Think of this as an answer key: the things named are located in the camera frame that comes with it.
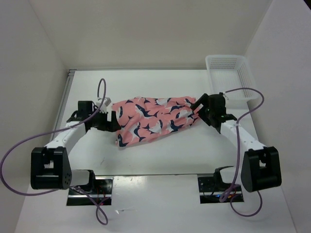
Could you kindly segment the pink shark print shorts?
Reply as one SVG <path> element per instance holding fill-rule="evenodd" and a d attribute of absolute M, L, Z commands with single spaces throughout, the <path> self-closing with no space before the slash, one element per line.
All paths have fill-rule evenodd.
<path fill-rule="evenodd" d="M 151 142 L 192 126 L 199 119 L 197 111 L 190 108 L 195 102 L 196 98 L 184 96 L 135 97 L 114 103 L 112 110 L 121 127 L 116 144 L 125 148 Z"/>

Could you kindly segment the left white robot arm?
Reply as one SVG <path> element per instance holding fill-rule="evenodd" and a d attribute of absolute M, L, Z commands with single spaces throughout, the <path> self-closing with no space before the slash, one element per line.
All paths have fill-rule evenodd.
<path fill-rule="evenodd" d="M 66 130 L 60 132 L 44 147 L 36 147 L 32 150 L 32 189 L 66 190 L 79 187 L 86 194 L 95 192 L 97 182 L 94 171 L 71 169 L 69 153 L 91 128 L 107 132 L 116 132 L 121 129 L 115 111 L 111 112 L 111 119 L 107 119 L 106 108 L 110 103 L 109 98 L 98 103 L 87 100 L 79 101 L 78 109 L 66 122 Z"/>

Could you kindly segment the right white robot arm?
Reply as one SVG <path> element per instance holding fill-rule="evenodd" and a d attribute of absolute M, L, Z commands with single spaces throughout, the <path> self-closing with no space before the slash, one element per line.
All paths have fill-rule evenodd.
<path fill-rule="evenodd" d="M 275 147 L 268 147 L 257 141 L 240 126 L 240 118 L 226 112 L 223 93 L 204 93 L 190 107 L 198 111 L 198 116 L 208 126 L 226 137 L 237 148 L 237 164 L 233 181 L 224 195 L 236 187 L 236 179 L 241 176 L 242 186 L 248 192 L 255 192 L 282 184 L 279 153 Z"/>

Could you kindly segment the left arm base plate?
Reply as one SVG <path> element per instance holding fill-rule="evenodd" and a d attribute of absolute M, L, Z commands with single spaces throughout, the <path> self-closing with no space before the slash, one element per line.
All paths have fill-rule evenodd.
<path fill-rule="evenodd" d="M 91 206 L 94 203 L 85 194 L 99 205 L 111 205 L 112 202 L 113 178 L 97 177 L 92 189 L 79 191 L 76 188 L 70 189 L 66 206 Z"/>

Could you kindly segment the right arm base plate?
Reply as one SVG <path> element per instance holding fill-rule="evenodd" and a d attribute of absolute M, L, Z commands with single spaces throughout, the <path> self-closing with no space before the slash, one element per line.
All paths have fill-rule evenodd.
<path fill-rule="evenodd" d="M 230 183 L 224 183 L 222 178 L 220 178 L 220 181 L 216 181 L 211 174 L 198 176 L 197 180 L 201 204 L 221 203 L 219 201 L 221 194 L 231 186 Z M 242 189 L 238 186 L 230 192 L 225 203 L 230 202 L 234 196 L 237 197 L 234 198 L 233 202 L 244 202 Z"/>

